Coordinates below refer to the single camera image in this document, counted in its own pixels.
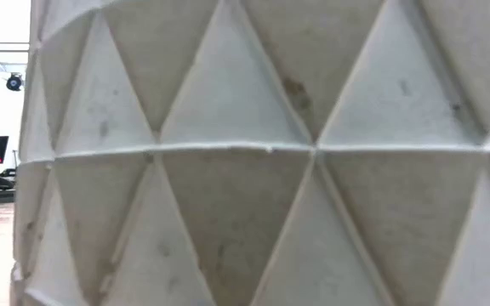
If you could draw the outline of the white faceted triangle-pattern basket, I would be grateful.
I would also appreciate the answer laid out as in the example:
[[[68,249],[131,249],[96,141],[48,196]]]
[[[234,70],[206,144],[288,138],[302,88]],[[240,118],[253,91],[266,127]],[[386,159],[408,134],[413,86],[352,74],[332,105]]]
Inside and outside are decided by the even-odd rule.
[[[490,306],[490,0],[30,0],[10,306]]]

